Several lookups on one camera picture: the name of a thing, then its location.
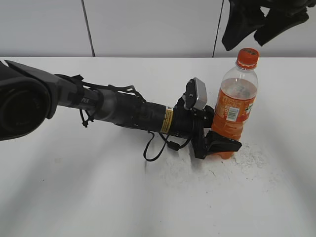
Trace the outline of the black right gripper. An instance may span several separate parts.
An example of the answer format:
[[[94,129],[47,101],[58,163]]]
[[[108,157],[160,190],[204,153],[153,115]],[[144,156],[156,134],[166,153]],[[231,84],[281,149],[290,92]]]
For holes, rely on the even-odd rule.
[[[307,7],[313,0],[231,0],[229,18],[222,44],[231,51],[253,33],[260,46],[281,33],[305,23],[309,19]],[[270,8],[265,17],[260,7]]]

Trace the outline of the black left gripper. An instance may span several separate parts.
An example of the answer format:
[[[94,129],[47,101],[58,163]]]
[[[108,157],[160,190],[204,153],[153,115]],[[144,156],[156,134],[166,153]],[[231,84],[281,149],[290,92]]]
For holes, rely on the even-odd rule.
[[[214,118],[214,109],[206,105],[202,110],[185,109],[183,98],[178,99],[173,108],[171,135],[186,139],[180,145],[172,142],[175,151],[192,144],[194,156],[205,159],[207,155],[218,154],[220,157],[231,157],[241,147],[241,142],[224,137],[214,131],[209,131],[204,137],[204,129],[210,128]]]

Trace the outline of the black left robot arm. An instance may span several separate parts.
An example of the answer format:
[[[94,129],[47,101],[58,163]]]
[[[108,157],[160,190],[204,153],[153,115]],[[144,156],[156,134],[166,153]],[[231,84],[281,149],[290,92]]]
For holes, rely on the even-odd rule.
[[[16,139],[37,129],[54,116],[58,106],[79,110],[83,126],[95,120],[158,133],[164,146],[175,151],[182,145],[170,136],[191,143],[196,158],[236,152],[239,140],[210,129],[215,112],[207,105],[202,81],[188,81],[174,107],[148,102],[134,86],[116,87],[87,83],[80,75],[51,74],[14,61],[0,64],[0,138]]]

